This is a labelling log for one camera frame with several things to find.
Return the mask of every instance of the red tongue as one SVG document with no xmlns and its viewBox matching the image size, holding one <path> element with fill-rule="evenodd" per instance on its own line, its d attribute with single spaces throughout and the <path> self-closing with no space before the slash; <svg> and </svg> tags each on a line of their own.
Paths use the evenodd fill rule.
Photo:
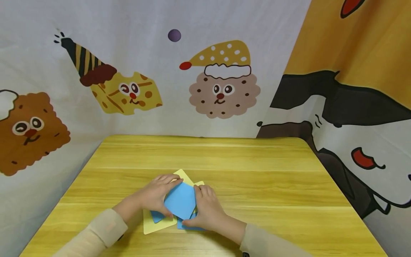
<svg viewBox="0 0 411 257">
<path fill-rule="evenodd" d="M 366 156 L 362 153 L 360 149 L 354 150 L 352 152 L 352 157 L 358 166 L 364 168 L 374 167 L 376 164 L 372 157 Z"/>
<path fill-rule="evenodd" d="M 346 18 L 351 13 L 355 12 L 365 0 L 345 0 L 341 8 L 341 18 Z"/>
</svg>

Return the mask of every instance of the hand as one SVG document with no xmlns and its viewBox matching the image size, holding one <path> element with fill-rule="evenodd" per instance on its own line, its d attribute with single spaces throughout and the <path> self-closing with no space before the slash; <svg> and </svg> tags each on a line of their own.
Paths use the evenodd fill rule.
<svg viewBox="0 0 411 257">
<path fill-rule="evenodd" d="M 194 186 L 198 213 L 194 219 L 184 220 L 182 223 L 188 227 L 201 227 L 206 230 L 216 231 L 222 220 L 227 217 L 217 195 L 208 185 Z"/>
<path fill-rule="evenodd" d="M 164 206 L 164 198 L 175 186 L 183 180 L 176 174 L 160 175 L 134 194 L 127 196 L 119 204 L 113 207 L 125 222 L 141 209 L 158 211 L 166 217 L 173 214 Z"/>
</svg>

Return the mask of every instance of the cartoon eye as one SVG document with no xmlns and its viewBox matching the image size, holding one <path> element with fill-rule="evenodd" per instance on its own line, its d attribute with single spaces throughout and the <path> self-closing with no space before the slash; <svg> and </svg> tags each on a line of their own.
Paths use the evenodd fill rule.
<svg viewBox="0 0 411 257">
<path fill-rule="evenodd" d="M 129 87 L 126 84 L 120 84 L 118 86 L 118 89 L 123 95 L 128 95 L 128 93 L 130 92 Z"/>
<path fill-rule="evenodd" d="M 31 117 L 30 124 L 32 128 L 36 129 L 37 131 L 42 130 L 44 128 L 44 121 L 39 117 Z"/>
<path fill-rule="evenodd" d="M 234 86 L 233 85 L 226 85 L 224 87 L 224 94 L 225 95 L 231 95 L 232 93 L 234 93 Z"/>
<path fill-rule="evenodd" d="M 214 95 L 218 95 L 218 93 L 221 92 L 221 86 L 219 84 L 215 84 L 212 92 L 214 93 Z"/>
<path fill-rule="evenodd" d="M 131 82 L 131 83 L 130 83 L 130 87 L 131 87 L 131 90 L 134 92 L 134 94 L 136 94 L 136 96 L 139 96 L 139 95 L 140 95 L 140 88 L 139 88 L 139 86 L 137 85 L 137 83 Z"/>
<path fill-rule="evenodd" d="M 30 129 L 30 124 L 28 122 L 19 121 L 16 124 L 14 124 L 12 128 L 12 132 L 16 136 L 23 136 L 29 129 Z"/>
</svg>

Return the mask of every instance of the purple dot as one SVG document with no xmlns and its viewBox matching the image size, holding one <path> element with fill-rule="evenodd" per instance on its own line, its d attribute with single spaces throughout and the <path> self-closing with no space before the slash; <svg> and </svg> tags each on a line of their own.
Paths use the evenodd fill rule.
<svg viewBox="0 0 411 257">
<path fill-rule="evenodd" d="M 173 42 L 177 42 L 178 40 L 181 39 L 181 33 L 180 31 L 176 30 L 176 29 L 172 29 L 169 32 L 169 39 Z"/>
</svg>

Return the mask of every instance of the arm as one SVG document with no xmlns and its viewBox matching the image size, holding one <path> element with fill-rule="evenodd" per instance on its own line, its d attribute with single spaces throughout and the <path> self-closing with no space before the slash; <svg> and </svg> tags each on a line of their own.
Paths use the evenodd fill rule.
<svg viewBox="0 0 411 257">
<path fill-rule="evenodd" d="M 287 240 L 226 215 L 211 187 L 194 186 L 194 190 L 198 214 L 192 220 L 184 220 L 184 225 L 219 233 L 240 245 L 240 250 L 250 257 L 311 256 Z"/>
<path fill-rule="evenodd" d="M 87 256 L 98 257 L 112 246 L 127 230 L 121 216 L 113 209 L 107 209 L 53 257 Z"/>
<path fill-rule="evenodd" d="M 166 194 L 182 179 L 178 175 L 160 175 L 141 190 L 127 196 L 112 209 L 107 209 L 53 257 L 98 257 L 111 247 L 127 230 L 127 222 L 142 209 L 173 216 L 164 206 Z"/>
</svg>

